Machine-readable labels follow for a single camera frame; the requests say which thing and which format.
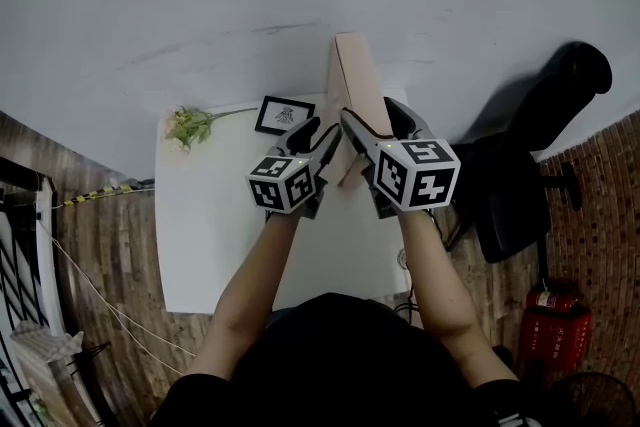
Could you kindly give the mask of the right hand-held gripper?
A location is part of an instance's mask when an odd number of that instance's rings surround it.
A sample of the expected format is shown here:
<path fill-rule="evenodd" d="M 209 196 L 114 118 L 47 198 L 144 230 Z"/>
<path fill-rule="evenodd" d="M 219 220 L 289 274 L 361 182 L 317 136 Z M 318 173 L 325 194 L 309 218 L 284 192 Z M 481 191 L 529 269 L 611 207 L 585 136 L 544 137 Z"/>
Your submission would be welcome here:
<path fill-rule="evenodd" d="M 380 140 L 357 113 L 343 108 L 340 123 L 359 155 L 370 161 L 362 171 L 380 219 L 450 204 L 461 163 L 443 139 L 432 139 L 427 123 L 407 105 L 385 97 L 392 132 Z"/>

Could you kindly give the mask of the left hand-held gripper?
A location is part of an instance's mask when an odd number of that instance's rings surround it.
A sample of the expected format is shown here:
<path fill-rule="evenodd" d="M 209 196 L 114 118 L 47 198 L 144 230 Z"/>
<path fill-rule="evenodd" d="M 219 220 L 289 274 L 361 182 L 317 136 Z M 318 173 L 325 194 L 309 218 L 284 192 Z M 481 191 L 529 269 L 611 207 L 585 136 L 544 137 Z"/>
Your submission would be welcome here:
<path fill-rule="evenodd" d="M 293 126 L 246 175 L 254 204 L 267 215 L 298 213 L 316 218 L 326 185 L 320 172 L 331 162 L 342 137 L 341 125 L 335 123 L 309 152 L 320 123 L 314 116 Z"/>

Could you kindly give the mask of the cardboard box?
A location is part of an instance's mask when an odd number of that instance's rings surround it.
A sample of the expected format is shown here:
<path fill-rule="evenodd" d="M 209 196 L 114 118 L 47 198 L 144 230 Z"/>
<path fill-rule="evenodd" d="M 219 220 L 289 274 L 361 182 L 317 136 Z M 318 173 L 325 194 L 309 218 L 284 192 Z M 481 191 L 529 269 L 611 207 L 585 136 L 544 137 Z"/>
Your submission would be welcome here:
<path fill-rule="evenodd" d="M 390 135 L 392 128 L 365 36 L 347 32 L 335 35 L 330 53 L 327 93 L 321 114 L 325 127 L 340 121 L 344 108 L 355 111 L 380 135 Z M 353 189 L 361 181 L 361 172 L 368 165 L 358 155 L 347 136 L 343 136 L 325 177 L 331 185 Z"/>
<path fill-rule="evenodd" d="M 53 335 L 48 327 L 21 321 L 10 334 L 20 368 L 47 427 L 91 427 L 93 418 L 71 376 L 70 360 L 82 351 L 84 332 Z"/>

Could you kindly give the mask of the person's right forearm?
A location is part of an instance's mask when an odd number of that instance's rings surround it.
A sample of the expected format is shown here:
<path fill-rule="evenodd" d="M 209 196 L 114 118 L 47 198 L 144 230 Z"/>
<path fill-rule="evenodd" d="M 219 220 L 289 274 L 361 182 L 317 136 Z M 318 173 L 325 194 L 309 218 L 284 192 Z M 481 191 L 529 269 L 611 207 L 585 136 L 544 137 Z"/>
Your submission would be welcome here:
<path fill-rule="evenodd" d="M 424 330 L 447 349 L 471 387 L 516 380 L 485 336 L 472 297 L 431 216 L 424 211 L 400 212 L 398 220 Z"/>

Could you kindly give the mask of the person's left forearm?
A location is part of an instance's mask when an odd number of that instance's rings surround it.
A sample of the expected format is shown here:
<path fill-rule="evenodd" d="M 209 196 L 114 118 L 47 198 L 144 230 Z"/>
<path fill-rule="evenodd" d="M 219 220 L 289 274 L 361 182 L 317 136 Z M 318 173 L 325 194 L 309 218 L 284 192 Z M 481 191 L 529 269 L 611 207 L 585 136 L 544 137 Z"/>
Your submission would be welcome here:
<path fill-rule="evenodd" d="M 221 294 L 188 374 L 232 377 L 266 328 L 299 221 L 297 213 L 269 217 Z"/>

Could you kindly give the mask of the white square table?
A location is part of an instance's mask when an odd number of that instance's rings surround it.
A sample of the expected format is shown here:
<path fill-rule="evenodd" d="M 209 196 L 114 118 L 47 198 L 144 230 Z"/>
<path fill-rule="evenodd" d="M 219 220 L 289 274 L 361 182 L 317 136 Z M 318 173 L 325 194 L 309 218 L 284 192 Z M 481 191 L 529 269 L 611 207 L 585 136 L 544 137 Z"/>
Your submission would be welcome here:
<path fill-rule="evenodd" d="M 158 128 L 155 170 L 157 251 L 167 311 L 214 311 L 260 234 L 265 213 L 245 176 L 275 143 L 254 127 L 260 102 L 218 106 L 212 134 L 189 152 Z M 315 219 L 302 219 L 274 306 L 294 307 L 328 292 L 377 299 L 410 288 L 398 259 L 399 223 L 381 220 L 362 178 L 328 184 Z"/>

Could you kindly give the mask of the artificial flower bunch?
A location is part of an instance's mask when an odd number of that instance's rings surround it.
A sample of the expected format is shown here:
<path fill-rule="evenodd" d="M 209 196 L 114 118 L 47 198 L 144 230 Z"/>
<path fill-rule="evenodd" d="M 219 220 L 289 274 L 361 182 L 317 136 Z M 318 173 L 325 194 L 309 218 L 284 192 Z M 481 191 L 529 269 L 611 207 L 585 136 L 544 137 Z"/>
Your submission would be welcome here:
<path fill-rule="evenodd" d="M 171 141 L 181 152 L 189 153 L 194 143 L 203 143 L 211 136 L 215 121 L 251 111 L 254 111 L 254 108 L 211 113 L 180 106 L 166 120 L 164 139 Z"/>

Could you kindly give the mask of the black office chair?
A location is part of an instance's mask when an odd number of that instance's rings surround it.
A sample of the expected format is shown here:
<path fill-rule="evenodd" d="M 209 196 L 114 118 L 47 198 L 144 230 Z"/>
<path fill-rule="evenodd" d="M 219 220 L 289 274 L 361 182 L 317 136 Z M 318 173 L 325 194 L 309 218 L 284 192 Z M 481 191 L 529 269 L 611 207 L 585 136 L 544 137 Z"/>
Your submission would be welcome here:
<path fill-rule="evenodd" d="M 550 230 L 547 189 L 565 189 L 573 208 L 582 206 L 573 167 L 563 164 L 560 175 L 544 176 L 533 155 L 547 149 L 596 96 L 610 90 L 609 61 L 589 43 L 568 42 L 525 84 L 526 93 L 505 129 L 453 147 L 461 161 L 452 198 L 460 222 L 447 250 L 475 229 L 485 261 L 498 263 Z"/>

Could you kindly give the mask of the yellow black striped tape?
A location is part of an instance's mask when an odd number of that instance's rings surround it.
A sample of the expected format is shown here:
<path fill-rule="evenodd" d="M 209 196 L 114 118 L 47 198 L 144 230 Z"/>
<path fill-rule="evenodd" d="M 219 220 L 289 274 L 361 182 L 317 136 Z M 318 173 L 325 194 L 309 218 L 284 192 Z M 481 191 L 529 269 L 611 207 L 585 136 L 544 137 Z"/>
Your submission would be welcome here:
<path fill-rule="evenodd" d="M 130 194 L 130 193 L 133 193 L 134 191 L 135 191 L 134 188 L 126 184 L 119 185 L 119 186 L 109 186 L 99 190 L 85 193 L 80 196 L 73 197 L 71 199 L 64 200 L 61 204 L 56 205 L 55 209 L 60 209 L 63 207 L 72 206 L 74 204 L 84 203 L 87 201 L 103 199 L 106 197 L 117 196 L 122 194 Z"/>

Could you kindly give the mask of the person's black shirt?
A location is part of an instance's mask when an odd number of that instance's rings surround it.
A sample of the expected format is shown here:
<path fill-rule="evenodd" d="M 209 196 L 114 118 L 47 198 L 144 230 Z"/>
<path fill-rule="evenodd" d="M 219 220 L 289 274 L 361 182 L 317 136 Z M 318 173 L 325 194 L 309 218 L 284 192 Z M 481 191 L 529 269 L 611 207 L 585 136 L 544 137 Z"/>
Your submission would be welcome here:
<path fill-rule="evenodd" d="M 472 387 L 445 347 L 371 300 L 273 322 L 233 375 L 178 379 L 149 427 L 541 427 L 514 380 Z"/>

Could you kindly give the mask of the red fire extinguisher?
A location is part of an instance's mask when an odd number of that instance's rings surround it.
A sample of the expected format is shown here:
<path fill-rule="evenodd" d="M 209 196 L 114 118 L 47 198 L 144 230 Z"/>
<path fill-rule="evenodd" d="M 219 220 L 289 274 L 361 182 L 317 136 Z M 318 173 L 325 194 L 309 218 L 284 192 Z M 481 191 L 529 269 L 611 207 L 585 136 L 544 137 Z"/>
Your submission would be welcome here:
<path fill-rule="evenodd" d="M 528 293 L 526 306 L 567 314 L 577 306 L 578 301 L 579 294 L 575 291 L 540 289 Z"/>

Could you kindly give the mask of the red fire extinguisher box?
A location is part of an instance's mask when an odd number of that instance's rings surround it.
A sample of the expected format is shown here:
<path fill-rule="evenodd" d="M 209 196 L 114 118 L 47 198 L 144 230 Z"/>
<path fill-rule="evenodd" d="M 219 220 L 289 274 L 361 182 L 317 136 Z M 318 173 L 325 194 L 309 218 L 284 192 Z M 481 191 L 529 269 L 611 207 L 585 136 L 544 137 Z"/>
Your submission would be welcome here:
<path fill-rule="evenodd" d="M 568 370 L 584 358 L 591 321 L 591 311 L 582 306 L 566 313 L 527 308 L 522 318 L 520 355 L 540 361 L 550 370 Z"/>

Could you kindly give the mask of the black stair railing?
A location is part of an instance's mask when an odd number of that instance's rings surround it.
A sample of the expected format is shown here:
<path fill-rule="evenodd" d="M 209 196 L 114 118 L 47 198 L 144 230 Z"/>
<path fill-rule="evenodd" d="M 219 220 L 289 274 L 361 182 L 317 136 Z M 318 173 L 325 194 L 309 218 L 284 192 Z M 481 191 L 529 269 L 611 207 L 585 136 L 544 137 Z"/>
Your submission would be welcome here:
<path fill-rule="evenodd" d="M 10 329 L 28 320 L 65 332 L 56 200 L 48 176 L 0 157 L 0 311 Z"/>

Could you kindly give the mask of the black standing fan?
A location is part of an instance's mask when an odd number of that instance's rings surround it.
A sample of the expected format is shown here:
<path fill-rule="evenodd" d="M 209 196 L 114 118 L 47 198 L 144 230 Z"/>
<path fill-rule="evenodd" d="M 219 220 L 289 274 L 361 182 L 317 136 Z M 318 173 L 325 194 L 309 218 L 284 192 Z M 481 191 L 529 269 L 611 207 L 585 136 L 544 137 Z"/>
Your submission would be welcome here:
<path fill-rule="evenodd" d="M 569 375 L 545 395 L 546 427 L 640 427 L 640 411 L 629 388 L 600 372 Z"/>

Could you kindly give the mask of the black picture frame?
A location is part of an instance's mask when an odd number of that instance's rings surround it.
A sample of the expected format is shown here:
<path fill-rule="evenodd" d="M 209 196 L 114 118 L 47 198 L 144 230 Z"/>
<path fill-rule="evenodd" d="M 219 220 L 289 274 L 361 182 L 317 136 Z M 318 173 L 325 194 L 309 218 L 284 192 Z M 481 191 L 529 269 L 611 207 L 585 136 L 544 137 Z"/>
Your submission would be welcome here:
<path fill-rule="evenodd" d="M 314 116 L 315 105 L 265 96 L 255 123 L 255 131 L 270 135 L 282 135 L 295 125 Z"/>

